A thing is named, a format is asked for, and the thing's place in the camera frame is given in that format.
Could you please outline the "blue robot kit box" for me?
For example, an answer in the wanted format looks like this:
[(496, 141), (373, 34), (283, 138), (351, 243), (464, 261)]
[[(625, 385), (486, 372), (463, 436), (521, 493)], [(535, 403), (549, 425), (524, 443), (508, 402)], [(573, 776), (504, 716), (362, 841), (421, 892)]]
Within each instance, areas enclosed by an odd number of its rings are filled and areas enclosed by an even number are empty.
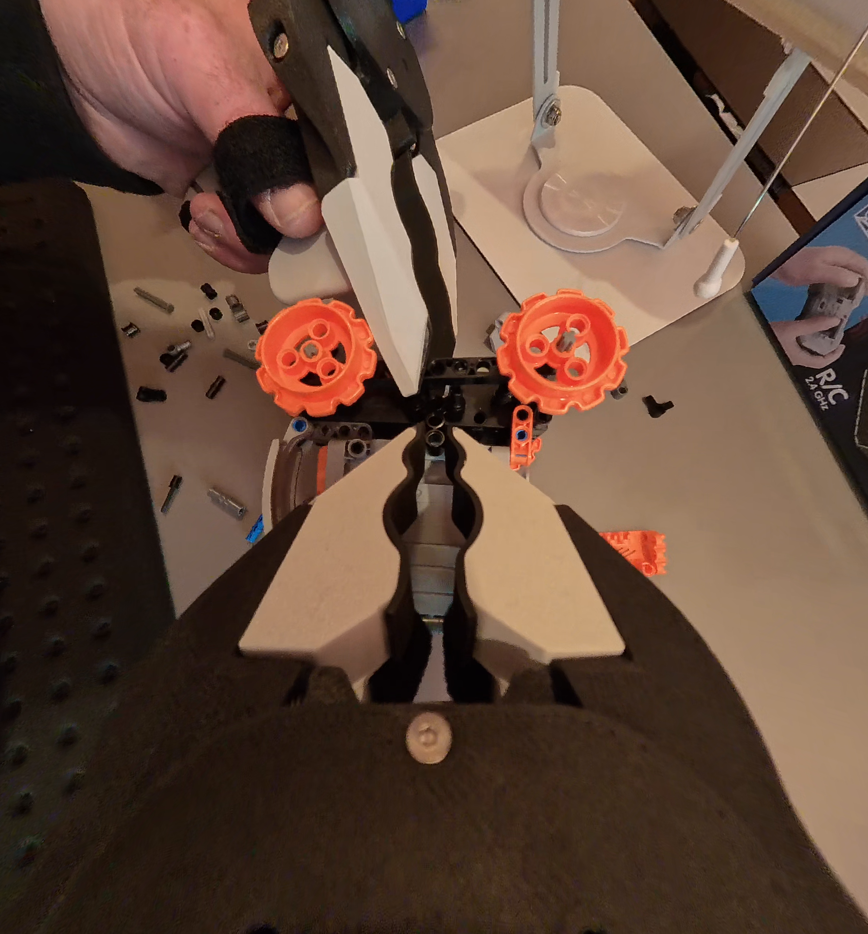
[(748, 299), (868, 512), (868, 178), (755, 277)]

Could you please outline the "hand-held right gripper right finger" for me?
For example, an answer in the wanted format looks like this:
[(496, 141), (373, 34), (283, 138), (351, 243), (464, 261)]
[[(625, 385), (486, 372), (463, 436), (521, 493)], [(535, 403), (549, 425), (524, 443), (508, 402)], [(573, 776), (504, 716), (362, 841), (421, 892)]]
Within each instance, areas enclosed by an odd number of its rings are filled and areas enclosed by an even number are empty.
[(621, 656), (626, 644), (555, 503), (464, 430), (452, 437), (454, 503), (465, 493), (473, 509), (455, 578), (471, 606), (473, 660), (509, 683), (561, 660)]

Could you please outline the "building kit robot model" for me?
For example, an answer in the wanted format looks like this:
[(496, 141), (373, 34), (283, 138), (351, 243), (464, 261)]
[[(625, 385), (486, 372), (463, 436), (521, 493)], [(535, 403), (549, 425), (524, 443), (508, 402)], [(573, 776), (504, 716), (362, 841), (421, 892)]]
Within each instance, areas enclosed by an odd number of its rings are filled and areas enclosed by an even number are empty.
[(415, 607), (432, 628), (453, 609), (472, 626), (456, 582), (472, 501), (454, 503), (464, 430), (528, 481), (542, 448), (543, 416), (582, 412), (620, 388), (627, 334), (603, 302), (561, 289), (526, 299), (500, 328), (493, 357), (433, 361), (413, 397), (402, 397), (370, 348), (370, 328), (339, 301), (293, 305), (258, 338), (256, 378), (294, 416), (274, 442), (263, 490), (266, 529), (309, 509), (317, 496), (403, 432), (420, 432), (425, 469), (417, 518), (406, 531)]

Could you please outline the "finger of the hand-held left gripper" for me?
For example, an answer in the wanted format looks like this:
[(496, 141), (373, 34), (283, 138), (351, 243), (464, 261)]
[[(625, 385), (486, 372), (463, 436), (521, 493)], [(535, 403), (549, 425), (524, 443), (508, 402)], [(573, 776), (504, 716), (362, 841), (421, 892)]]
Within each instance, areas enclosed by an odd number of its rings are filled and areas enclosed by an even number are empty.
[(452, 206), (432, 132), (399, 157), (399, 216), (408, 236), (426, 324), (422, 364), (454, 354), (458, 330)]
[(356, 173), (324, 195), (324, 223), (381, 357), (411, 396), (422, 379), (429, 320), (393, 189), (397, 161), (359, 78), (333, 48), (326, 52)]

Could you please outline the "dark perforated tray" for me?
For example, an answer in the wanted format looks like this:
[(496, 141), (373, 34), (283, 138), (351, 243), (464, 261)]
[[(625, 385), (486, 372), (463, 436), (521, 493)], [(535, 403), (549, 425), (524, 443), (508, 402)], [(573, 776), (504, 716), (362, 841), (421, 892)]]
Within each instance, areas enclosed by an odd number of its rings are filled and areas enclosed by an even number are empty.
[(0, 903), (173, 620), (90, 202), (0, 188)]

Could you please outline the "person's left forearm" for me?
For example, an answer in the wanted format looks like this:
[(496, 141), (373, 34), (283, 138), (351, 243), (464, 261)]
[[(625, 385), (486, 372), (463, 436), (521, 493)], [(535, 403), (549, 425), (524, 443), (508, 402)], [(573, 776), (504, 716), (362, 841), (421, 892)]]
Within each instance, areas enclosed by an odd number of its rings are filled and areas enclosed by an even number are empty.
[(79, 181), (122, 193), (162, 193), (114, 164), (79, 118), (35, 1), (0, 1), (0, 185)]

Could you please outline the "white lamp base plate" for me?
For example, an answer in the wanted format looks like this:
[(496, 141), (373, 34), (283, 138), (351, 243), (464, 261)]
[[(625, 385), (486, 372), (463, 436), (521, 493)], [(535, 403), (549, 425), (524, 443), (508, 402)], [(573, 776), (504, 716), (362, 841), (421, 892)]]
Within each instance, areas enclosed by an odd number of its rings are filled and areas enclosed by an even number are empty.
[(533, 145), (522, 101), (438, 141), (455, 220), (518, 303), (579, 289), (638, 343), (706, 301), (695, 292), (726, 233), (603, 100), (562, 87), (562, 119)]

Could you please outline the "white rod with round tip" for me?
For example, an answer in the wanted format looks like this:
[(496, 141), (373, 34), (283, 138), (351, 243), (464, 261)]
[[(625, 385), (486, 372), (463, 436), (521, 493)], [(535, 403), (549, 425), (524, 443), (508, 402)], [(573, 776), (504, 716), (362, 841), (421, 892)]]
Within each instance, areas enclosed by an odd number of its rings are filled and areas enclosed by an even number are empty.
[[(699, 224), (709, 215), (712, 208), (721, 199), (725, 189), (732, 181), (738, 169), (745, 163), (747, 156), (755, 147), (761, 134), (766, 130), (767, 125), (778, 113), (778, 110), (785, 102), (790, 92), (807, 70), (812, 60), (808, 53), (804, 53), (796, 46), (787, 46), (785, 51), (787, 53), (785, 60), (769, 80), (764, 91), (763, 100), (755, 111), (754, 116), (749, 120), (742, 131), (738, 141), (714, 176), (707, 192), (701, 198), (697, 206), (680, 213), (679, 219), (675, 222), (674, 233), (667, 241), (666, 247), (692, 234)], [(793, 155), (803, 136), (807, 134), (808, 129), (814, 122), (825, 99), (826, 95), (823, 95), (814, 109), (799, 125), (798, 132), (793, 136), (789, 148), (778, 160), (775, 169), (768, 177), (755, 203), (743, 217), (740, 226), (737, 228), (737, 232), (723, 240), (720, 248), (709, 263), (708, 268), (697, 279), (694, 285), (694, 293), (697, 298), (708, 301), (719, 294), (723, 276), (739, 249), (739, 234), (755, 213), (755, 210), (758, 205), (761, 204), (765, 195), (770, 191), (771, 186), (790, 160), (790, 157)]]

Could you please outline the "orange panel piece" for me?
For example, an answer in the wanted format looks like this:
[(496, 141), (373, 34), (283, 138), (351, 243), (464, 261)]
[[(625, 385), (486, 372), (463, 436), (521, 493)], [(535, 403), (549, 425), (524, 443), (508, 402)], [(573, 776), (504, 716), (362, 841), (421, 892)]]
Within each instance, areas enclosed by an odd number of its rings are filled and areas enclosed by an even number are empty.
[(651, 530), (602, 531), (600, 537), (647, 577), (667, 573), (667, 545), (663, 533)]

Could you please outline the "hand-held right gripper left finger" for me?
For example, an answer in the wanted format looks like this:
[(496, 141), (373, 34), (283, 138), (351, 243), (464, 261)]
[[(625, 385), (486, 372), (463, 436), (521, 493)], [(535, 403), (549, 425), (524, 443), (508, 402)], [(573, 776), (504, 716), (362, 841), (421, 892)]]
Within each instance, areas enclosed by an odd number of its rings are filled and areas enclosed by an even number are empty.
[(351, 682), (419, 683), (425, 624), (404, 536), (425, 469), (403, 432), (315, 498), (241, 636), (246, 657), (338, 668)]

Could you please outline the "person's left hand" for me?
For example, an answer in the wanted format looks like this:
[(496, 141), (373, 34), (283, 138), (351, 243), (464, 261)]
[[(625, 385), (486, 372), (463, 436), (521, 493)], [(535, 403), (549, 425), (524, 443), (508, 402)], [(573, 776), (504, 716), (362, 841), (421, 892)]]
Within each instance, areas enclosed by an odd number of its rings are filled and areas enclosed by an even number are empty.
[(257, 41), (247, 2), (43, 1), (70, 101), (69, 128), (41, 144), (42, 174), (84, 180), (104, 159), (172, 196), (242, 118), (286, 117), (294, 98)]

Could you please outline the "scattered small connector pins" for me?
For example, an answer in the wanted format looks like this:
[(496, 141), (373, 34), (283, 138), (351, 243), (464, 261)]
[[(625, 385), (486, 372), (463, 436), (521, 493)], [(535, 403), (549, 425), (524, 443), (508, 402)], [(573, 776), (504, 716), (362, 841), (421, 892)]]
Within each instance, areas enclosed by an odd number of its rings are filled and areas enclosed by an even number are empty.
[(203, 295), (162, 279), (111, 287), (113, 313), (145, 467), (162, 517), (184, 503), (242, 528), (261, 509), (259, 484), (274, 415), (254, 379), (247, 329), (209, 314)]

